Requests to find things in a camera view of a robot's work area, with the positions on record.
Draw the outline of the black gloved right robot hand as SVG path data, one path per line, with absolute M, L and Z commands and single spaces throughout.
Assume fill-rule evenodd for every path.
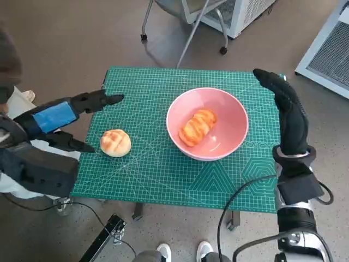
M 287 156 L 306 154 L 309 121 L 294 88 L 273 72 L 257 68 L 252 72 L 262 87 L 274 93 L 279 110 L 281 152 Z

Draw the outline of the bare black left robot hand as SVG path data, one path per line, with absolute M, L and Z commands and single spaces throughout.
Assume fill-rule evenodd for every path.
M 101 111 L 105 106 L 117 104 L 123 99 L 123 94 L 108 96 L 104 89 L 100 89 L 37 106 L 17 116 L 14 121 L 23 128 L 30 140 L 47 141 L 49 146 L 67 152 L 93 153 L 94 147 L 60 129 L 77 121 L 82 113 Z

